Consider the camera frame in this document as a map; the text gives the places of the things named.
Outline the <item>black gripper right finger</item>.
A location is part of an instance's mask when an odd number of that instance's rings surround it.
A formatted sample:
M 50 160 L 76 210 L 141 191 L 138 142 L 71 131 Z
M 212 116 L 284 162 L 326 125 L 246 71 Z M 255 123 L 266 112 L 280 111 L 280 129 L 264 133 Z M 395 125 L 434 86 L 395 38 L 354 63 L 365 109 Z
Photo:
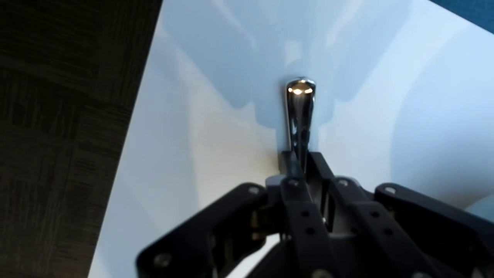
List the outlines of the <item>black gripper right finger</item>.
M 320 177 L 326 210 L 340 211 L 377 278 L 494 278 L 494 224 L 399 184 L 374 193 L 337 177 L 321 153 L 309 154 L 308 173 Z

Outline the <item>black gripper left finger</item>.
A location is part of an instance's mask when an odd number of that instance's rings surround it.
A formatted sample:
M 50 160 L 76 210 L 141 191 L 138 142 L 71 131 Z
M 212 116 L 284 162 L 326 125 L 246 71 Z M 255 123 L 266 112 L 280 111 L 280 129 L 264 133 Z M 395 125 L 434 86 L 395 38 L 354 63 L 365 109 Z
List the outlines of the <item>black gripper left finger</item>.
M 236 185 L 145 247 L 138 278 L 226 278 L 275 231 L 280 202 L 278 187 Z

